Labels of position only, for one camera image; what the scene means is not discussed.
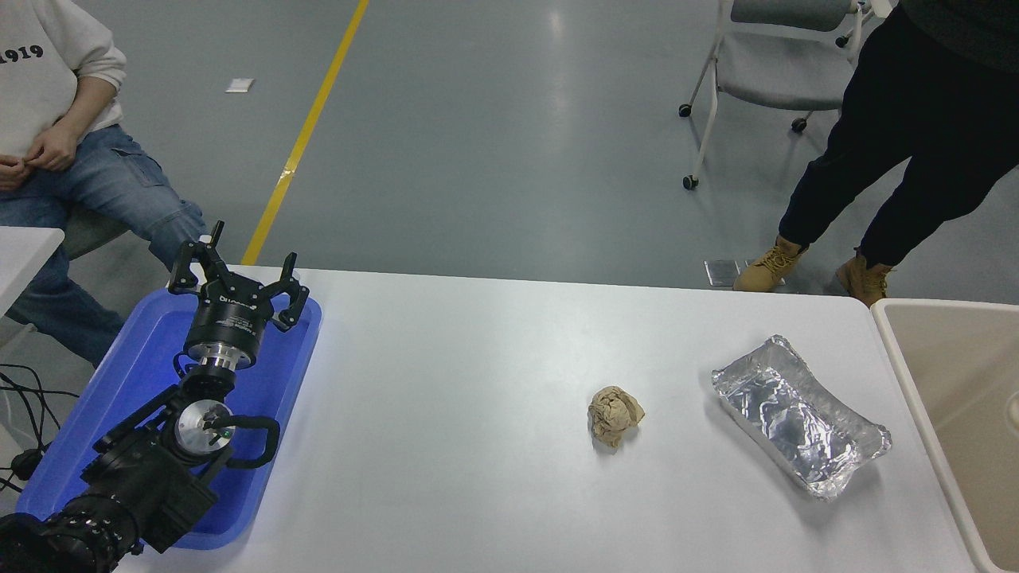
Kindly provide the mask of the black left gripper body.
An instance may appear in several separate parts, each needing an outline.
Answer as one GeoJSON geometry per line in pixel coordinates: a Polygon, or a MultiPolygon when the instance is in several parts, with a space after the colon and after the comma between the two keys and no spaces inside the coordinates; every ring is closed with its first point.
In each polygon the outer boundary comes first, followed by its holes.
{"type": "Polygon", "coordinates": [[[226,345],[243,353],[260,351],[266,324],[274,309],[261,294],[244,296],[240,301],[220,291],[197,291],[199,306],[186,335],[186,352],[197,353],[211,345],[226,345]]]}

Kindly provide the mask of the person's left hand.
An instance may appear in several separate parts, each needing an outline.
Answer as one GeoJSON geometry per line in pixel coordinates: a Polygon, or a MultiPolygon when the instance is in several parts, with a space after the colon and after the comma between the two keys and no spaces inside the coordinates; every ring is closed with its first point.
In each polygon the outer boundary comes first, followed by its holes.
{"type": "Polygon", "coordinates": [[[53,126],[37,134],[23,156],[23,162],[33,168],[59,173],[74,163],[79,141],[81,131],[77,131],[76,124],[70,121],[69,116],[62,117],[53,126]]]}

